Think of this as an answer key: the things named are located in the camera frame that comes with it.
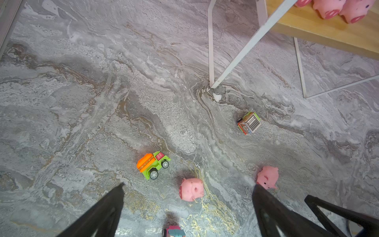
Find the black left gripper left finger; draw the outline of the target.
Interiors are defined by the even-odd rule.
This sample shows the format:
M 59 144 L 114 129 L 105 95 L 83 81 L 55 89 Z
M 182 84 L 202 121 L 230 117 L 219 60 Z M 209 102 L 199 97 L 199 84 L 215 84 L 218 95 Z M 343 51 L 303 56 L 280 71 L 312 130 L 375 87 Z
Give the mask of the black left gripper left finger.
M 124 204 L 124 183 L 114 187 L 60 237 L 114 237 Z

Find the pink toy pig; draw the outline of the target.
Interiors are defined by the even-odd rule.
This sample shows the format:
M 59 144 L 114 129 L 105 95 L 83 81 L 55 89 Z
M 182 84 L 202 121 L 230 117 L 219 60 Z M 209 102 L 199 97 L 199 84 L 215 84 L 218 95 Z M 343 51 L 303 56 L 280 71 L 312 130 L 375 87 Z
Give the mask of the pink toy pig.
M 262 171 L 258 173 L 257 184 L 268 189 L 277 189 L 276 182 L 279 178 L 279 169 L 273 166 L 265 166 Z
M 179 187 L 179 196 L 185 201 L 195 201 L 196 198 L 204 196 L 204 183 L 201 179 L 183 179 Z
M 376 0 L 346 0 L 339 15 L 348 24 L 353 24 L 363 19 L 373 7 Z
M 331 19 L 341 12 L 345 3 L 346 0 L 314 0 L 312 7 L 322 19 Z
M 297 0 L 297 2 L 295 3 L 295 6 L 298 7 L 298 8 L 302 8 L 302 7 L 305 7 L 306 5 L 308 5 L 311 2 L 312 2 L 312 0 Z

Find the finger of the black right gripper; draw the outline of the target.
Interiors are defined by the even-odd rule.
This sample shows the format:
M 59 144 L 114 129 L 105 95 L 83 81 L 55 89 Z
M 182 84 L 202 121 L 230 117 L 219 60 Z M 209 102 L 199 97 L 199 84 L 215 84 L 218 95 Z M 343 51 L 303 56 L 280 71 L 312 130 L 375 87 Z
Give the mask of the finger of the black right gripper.
M 309 206 L 324 228 L 336 237 L 346 237 L 346 235 L 332 221 L 330 221 L 329 218 L 327 218 L 327 216 L 320 210 L 320 207 L 361 225 L 363 230 L 357 235 L 358 237 L 379 236 L 379 220 L 375 217 L 336 206 L 311 195 L 308 195 L 305 198 L 305 203 Z

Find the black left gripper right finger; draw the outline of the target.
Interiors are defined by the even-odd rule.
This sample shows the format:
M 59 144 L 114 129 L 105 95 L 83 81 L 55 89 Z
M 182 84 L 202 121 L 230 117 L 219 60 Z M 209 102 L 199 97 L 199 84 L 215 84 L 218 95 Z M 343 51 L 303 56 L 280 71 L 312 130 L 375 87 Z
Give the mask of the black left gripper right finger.
M 261 185 L 254 187 L 252 201 L 263 237 L 279 237 L 281 232 L 287 237 L 323 236 Z

